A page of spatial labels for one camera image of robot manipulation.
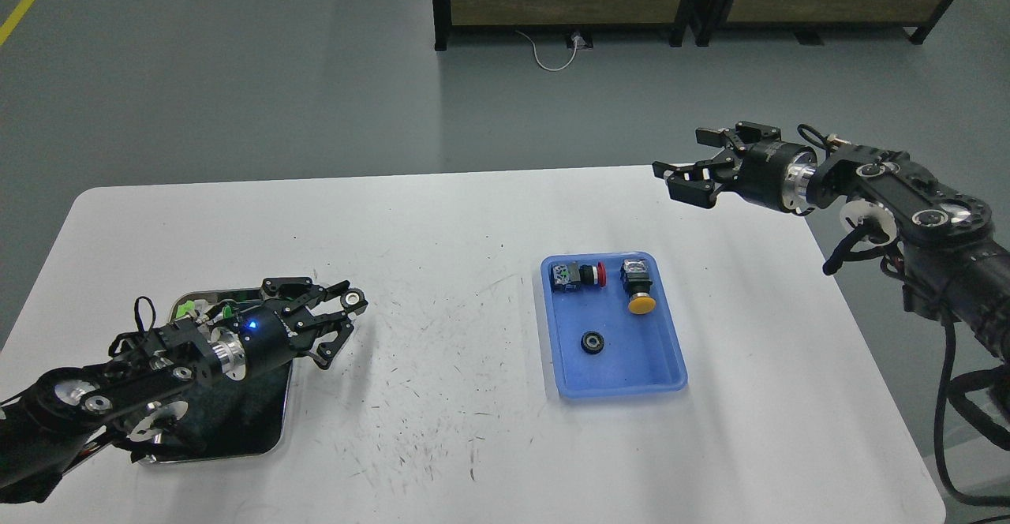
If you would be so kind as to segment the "black gripper screen right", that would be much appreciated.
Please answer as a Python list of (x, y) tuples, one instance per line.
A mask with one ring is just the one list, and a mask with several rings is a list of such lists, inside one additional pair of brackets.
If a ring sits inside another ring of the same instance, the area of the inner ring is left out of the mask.
[(653, 175), (678, 203), (711, 210), (719, 193), (731, 189), (747, 203), (780, 212), (809, 212), (806, 198), (817, 167), (811, 146), (780, 139), (780, 129), (758, 122), (736, 122), (729, 128), (697, 128), (700, 145), (726, 149), (692, 164), (653, 162)]

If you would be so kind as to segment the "black gripper screen left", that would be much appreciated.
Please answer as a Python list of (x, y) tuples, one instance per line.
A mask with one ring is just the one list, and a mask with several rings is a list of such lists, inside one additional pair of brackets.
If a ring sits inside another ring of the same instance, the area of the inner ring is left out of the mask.
[[(330, 369), (356, 329), (350, 317), (360, 316), (347, 314), (340, 305), (340, 295), (350, 288), (356, 287), (349, 280), (325, 286), (311, 277), (264, 279), (260, 298), (267, 307), (220, 320), (211, 330), (211, 350), (221, 376), (255, 379), (295, 358)], [(329, 301), (338, 302), (338, 315), (313, 316), (314, 308)], [(294, 329), (285, 320), (294, 322)]]

